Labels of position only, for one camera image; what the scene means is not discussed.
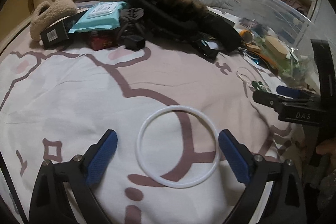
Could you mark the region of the person's right hand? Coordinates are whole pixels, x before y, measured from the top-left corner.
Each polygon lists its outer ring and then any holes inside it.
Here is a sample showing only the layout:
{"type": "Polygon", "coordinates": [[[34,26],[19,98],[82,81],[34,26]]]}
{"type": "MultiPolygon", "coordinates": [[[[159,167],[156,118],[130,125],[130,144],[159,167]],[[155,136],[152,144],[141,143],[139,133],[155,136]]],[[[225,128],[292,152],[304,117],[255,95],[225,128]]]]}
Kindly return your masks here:
{"type": "Polygon", "coordinates": [[[302,167],[305,169],[313,165],[313,156],[335,157],[335,132],[305,131],[304,136],[298,141],[298,150],[302,167]]]}

